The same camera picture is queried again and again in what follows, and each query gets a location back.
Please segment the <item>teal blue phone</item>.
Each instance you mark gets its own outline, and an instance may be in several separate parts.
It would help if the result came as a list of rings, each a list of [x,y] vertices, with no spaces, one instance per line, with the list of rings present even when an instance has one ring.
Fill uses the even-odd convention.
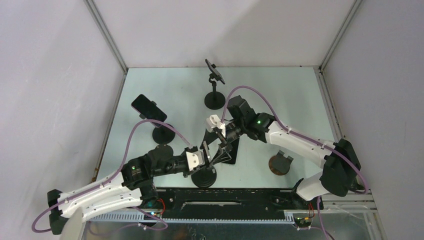
[[[222,157],[222,163],[228,164],[228,165],[235,165],[237,161],[237,155],[238,155],[238,149],[239,149],[240,139],[234,140],[231,145],[231,150],[229,153],[226,153]]]

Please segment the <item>brown base phone stand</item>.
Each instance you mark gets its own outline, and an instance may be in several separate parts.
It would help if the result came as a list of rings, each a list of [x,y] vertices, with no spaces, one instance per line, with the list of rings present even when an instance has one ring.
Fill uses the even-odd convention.
[[[284,176],[290,171],[293,160],[293,157],[279,150],[276,155],[269,159],[268,167],[273,174]]]

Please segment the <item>right small circuit board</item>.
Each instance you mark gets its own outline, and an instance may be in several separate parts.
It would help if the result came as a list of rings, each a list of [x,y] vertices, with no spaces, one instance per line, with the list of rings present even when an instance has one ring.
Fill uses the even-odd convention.
[[[312,217],[294,219],[294,225],[299,230],[309,230],[312,227],[312,223],[313,223]]]

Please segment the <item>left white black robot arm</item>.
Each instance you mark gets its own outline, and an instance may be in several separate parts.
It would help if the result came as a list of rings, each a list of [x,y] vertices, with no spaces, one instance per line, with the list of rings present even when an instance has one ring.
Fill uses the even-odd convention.
[[[174,155],[169,145],[158,145],[148,153],[125,163],[117,173],[90,183],[82,188],[62,192],[53,189],[47,193],[51,208],[49,225],[54,235],[60,235],[65,224],[77,209],[82,210],[82,222],[122,208],[153,208],[158,194],[153,178],[182,173],[188,177],[209,164],[208,147],[186,147]]]

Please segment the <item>small circuit board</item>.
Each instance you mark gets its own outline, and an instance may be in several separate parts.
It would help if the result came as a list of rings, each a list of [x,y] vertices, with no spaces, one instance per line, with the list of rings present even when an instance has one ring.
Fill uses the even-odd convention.
[[[313,223],[312,217],[294,219],[294,225],[299,230],[309,230],[312,227],[312,223]]]
[[[154,212],[147,212],[143,214],[144,221],[158,221],[161,219],[160,216],[157,216]]]

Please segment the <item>left small circuit board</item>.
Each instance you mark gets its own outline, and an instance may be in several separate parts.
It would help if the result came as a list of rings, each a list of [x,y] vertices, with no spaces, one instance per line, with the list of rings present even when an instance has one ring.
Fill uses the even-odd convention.
[[[144,221],[158,221],[161,219],[160,216],[157,216],[154,212],[147,212],[143,214]]]

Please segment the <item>black front mounting rail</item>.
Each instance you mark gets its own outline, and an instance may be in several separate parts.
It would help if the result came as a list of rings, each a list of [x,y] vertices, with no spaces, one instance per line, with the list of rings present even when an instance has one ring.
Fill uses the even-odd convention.
[[[164,211],[169,220],[283,221],[289,211],[323,210],[316,198],[304,200],[282,188],[178,188],[159,187],[139,208]]]

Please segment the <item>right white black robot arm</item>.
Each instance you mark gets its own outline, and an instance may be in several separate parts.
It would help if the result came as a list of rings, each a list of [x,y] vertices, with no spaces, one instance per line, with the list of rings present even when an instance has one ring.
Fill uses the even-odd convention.
[[[204,141],[207,145],[221,140],[216,155],[210,164],[222,162],[233,149],[233,143],[242,135],[254,141],[261,141],[283,147],[310,160],[322,172],[309,178],[299,180],[291,194],[291,204],[297,209],[304,209],[312,199],[333,194],[345,197],[353,191],[353,183],[361,169],[361,164],[353,145],[341,138],[338,142],[318,140],[295,132],[288,126],[278,123],[274,115],[256,113],[248,102],[237,95],[229,100],[226,108],[232,120],[224,123],[216,114],[205,120]]]

